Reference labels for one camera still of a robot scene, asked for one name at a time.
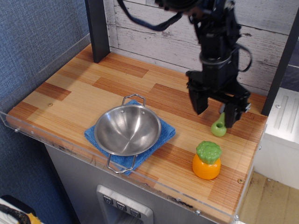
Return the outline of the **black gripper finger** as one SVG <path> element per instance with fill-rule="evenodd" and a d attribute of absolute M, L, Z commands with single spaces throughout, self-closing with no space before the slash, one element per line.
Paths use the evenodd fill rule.
<path fill-rule="evenodd" d="M 242 107 L 237 104 L 227 103 L 224 108 L 225 126 L 232 128 L 234 123 L 240 120 L 242 116 Z"/>
<path fill-rule="evenodd" d="M 205 91 L 189 89 L 189 96 L 193 109 L 198 115 L 208 108 L 208 95 Z"/>

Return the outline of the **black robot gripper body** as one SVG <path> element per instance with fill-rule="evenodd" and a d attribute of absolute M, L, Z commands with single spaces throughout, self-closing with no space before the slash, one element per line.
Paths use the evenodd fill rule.
<path fill-rule="evenodd" d="M 210 60 L 200 55 L 202 71 L 188 71 L 187 87 L 205 91 L 208 98 L 213 98 L 225 104 L 232 103 L 242 107 L 242 112 L 250 109 L 248 98 L 250 92 L 237 82 L 239 56 L 226 56 L 224 59 Z"/>

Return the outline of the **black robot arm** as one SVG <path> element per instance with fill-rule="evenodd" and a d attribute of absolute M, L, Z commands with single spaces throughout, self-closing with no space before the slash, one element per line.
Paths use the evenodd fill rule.
<path fill-rule="evenodd" d="M 165 11 L 175 12 L 157 25 L 132 16 L 122 0 L 118 4 L 132 22 L 154 31 L 164 31 L 183 15 L 188 16 L 201 46 L 199 59 L 203 66 L 201 71 L 186 73 L 189 96 L 197 114 L 204 112 L 208 99 L 213 98 L 224 104 L 224 125 L 232 128 L 250 109 L 250 92 L 237 81 L 241 72 L 239 51 L 248 49 L 237 43 L 241 26 L 235 18 L 233 0 L 156 0 L 155 4 Z"/>

